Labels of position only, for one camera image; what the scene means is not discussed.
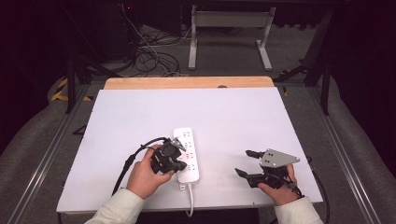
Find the person's left hand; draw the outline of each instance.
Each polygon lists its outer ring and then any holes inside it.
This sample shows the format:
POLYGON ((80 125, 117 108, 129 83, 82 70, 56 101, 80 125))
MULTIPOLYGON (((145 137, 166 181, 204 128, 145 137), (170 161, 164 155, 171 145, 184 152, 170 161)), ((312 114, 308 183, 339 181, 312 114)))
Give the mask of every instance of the person's left hand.
POLYGON ((126 188, 142 199, 146 199, 153 194, 160 185, 168 182, 174 173, 174 171, 170 171, 163 175, 156 175, 152 171, 151 156, 154 150, 159 147, 161 147, 161 145, 154 145, 148 148, 143 160, 134 164, 134 169, 128 179, 126 188))

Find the black cable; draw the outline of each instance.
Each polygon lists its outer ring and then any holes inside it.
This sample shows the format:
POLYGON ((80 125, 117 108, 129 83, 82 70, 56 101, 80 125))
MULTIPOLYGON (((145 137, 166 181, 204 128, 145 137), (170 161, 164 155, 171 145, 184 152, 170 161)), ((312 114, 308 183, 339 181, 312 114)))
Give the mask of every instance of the black cable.
MULTIPOLYGON (((308 163, 311 163, 312 158, 310 158, 310 157, 306 157, 306 158, 308 160, 308 163)), ((326 189, 324 188, 323 183, 320 181, 317 173, 314 170, 312 170, 312 174, 314 175, 314 178, 317 180, 319 187, 323 193, 324 202, 326 203, 326 221, 325 221, 325 223, 329 224, 330 223, 330 203, 329 203, 329 198, 326 193, 326 189)))
POLYGON ((162 52, 156 52, 154 54, 148 49, 139 48, 137 51, 136 58, 139 63, 136 63, 134 68, 139 73, 133 74, 131 75, 131 77, 136 77, 142 74, 146 74, 147 76, 149 72, 155 70, 158 65, 162 66, 163 69, 165 70, 165 74, 163 75, 163 77, 169 77, 174 74, 180 73, 180 65, 178 60, 170 54, 162 53, 162 52))
POLYGON ((128 158, 128 160, 125 161, 125 164, 124 164, 124 166, 122 168, 122 171, 121 171, 121 174, 119 176, 119 179, 117 180, 116 186, 114 187, 113 193, 111 195, 114 195, 117 192, 117 190, 119 189, 121 181, 124 178, 126 172, 129 170, 129 167, 131 167, 131 165, 134 163, 134 159, 136 159, 136 155, 141 150, 147 148, 150 144, 152 144, 154 142, 157 142, 157 141, 161 141, 161 140, 163 140, 164 142, 170 141, 169 138, 165 138, 165 137, 159 137, 159 138, 153 139, 153 140, 147 142, 145 145, 140 146, 140 148, 134 154, 132 154, 128 158))

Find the white power strip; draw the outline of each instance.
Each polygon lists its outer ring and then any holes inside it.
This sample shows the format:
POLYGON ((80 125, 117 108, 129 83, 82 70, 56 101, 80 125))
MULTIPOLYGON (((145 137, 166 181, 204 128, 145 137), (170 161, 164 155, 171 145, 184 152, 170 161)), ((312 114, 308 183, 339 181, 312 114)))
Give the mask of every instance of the white power strip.
POLYGON ((186 148, 181 151, 181 156, 177 158, 187 163, 187 167, 183 171, 177 172, 177 179, 180 189, 185 189, 189 184, 196 184, 199 180, 198 160, 195 153, 194 138, 191 128, 178 128, 174 130, 174 137, 186 148))

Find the hand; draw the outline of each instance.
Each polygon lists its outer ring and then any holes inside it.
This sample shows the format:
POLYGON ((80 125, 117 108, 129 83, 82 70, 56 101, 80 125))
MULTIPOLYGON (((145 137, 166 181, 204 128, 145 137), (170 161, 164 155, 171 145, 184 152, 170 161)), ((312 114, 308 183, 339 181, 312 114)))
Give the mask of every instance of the hand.
POLYGON ((161 145, 154 145, 148 148, 143 160, 134 164, 134 169, 128 179, 126 188, 142 199, 146 199, 153 194, 160 185, 168 182, 174 173, 174 171, 170 171, 163 175, 156 175, 152 171, 150 164, 151 156, 154 150, 159 147, 161 147, 161 145))
MULTIPOLYGON (((286 167, 288 168, 290 177, 290 179, 288 180, 293 181, 297 185, 297 180, 294 176, 293 165, 288 164, 286 165, 286 167)), ((298 199, 297 193, 295 191, 291 192, 291 189, 288 189, 286 185, 283 185, 282 187, 280 187, 280 189, 273 189, 264 183, 260 183, 258 187, 273 199, 276 206, 291 203, 298 199)))

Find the metal frame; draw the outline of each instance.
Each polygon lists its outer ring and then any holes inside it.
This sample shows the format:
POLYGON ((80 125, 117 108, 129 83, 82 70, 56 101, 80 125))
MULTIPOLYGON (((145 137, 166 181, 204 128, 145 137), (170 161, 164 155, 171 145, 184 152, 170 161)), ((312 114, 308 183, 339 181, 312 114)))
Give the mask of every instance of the metal frame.
POLYGON ((26 190, 24 191, 20 201, 14 209, 14 212, 8 220, 8 224, 22 223, 44 179, 46 178, 48 171, 50 170, 52 162, 54 161, 58 151, 61 148, 62 141, 64 140, 64 134, 71 120, 75 116, 76 111, 78 110, 78 106, 84 99, 84 96, 86 95, 89 87, 89 85, 82 85, 81 89, 79 89, 77 99, 73 108, 71 108, 70 113, 64 115, 64 119, 62 120, 58 131, 53 137, 47 149, 47 152, 41 160, 40 164, 35 169, 35 172, 33 173, 32 178, 30 179, 30 182, 26 187, 26 190))
POLYGON ((349 159, 340 138, 338 137, 337 131, 334 129, 332 125, 331 119, 322 110, 323 104, 319 101, 318 93, 315 91, 315 88, 313 87, 308 87, 308 92, 327 129, 329 138, 332 142, 332 149, 335 153, 335 156, 337 157, 337 160, 340 162, 340 166, 344 171, 346 180, 353 194, 355 195, 356 201, 358 202, 359 207, 361 208, 361 212, 363 213, 366 222, 373 224, 381 223, 375 211, 375 208, 371 203, 370 198, 363 184, 361 183, 361 178, 356 172, 355 167, 352 165, 352 162, 349 159))
POLYGON ((256 43, 262 56, 262 63, 265 70, 272 71, 272 65, 265 50, 265 43, 270 33, 275 10, 275 7, 271 7, 269 12, 196 11, 196 6, 192 6, 189 69, 194 70, 196 65, 198 47, 198 40, 196 38, 197 27, 264 27, 262 39, 257 40, 256 43))

